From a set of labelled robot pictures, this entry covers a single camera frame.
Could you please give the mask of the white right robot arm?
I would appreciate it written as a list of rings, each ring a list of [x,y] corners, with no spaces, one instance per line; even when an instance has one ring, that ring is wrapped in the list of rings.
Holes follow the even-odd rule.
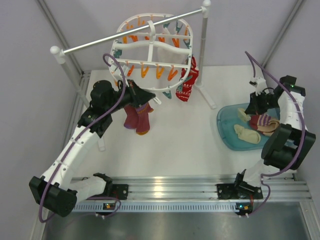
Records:
[[[254,134],[268,136],[261,151],[261,159],[251,168],[236,175],[233,192],[238,198],[253,198],[260,193],[265,177],[275,177],[288,170],[297,170],[311,147],[316,135],[309,132],[303,114],[306,90],[296,85],[296,77],[286,75],[276,88],[267,87],[261,77],[250,84],[248,107],[238,111],[241,120],[250,123],[251,129],[236,126],[240,138],[252,140]]]

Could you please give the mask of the white round clip hanger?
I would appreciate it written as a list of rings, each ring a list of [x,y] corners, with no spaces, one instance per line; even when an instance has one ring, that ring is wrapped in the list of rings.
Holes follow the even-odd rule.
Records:
[[[170,15],[142,13],[129,17],[118,27],[118,33],[144,29],[113,41],[110,51],[113,58],[108,63],[116,82],[122,78],[115,64],[118,61],[126,79],[135,79],[142,89],[162,93],[168,99],[173,93],[182,92],[195,67],[193,31],[184,19],[155,25],[167,18]]]

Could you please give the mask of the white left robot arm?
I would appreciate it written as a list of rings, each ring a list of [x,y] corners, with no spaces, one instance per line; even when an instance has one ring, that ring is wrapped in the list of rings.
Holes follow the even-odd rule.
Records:
[[[72,183],[88,151],[112,124],[112,114],[124,107],[142,107],[155,94],[140,88],[133,80],[118,82],[115,90],[110,81],[100,80],[90,92],[91,101],[81,115],[74,133],[53,164],[41,175],[34,176],[29,187],[40,208],[66,217],[75,205],[91,197],[107,199],[113,194],[113,180],[103,173]]]

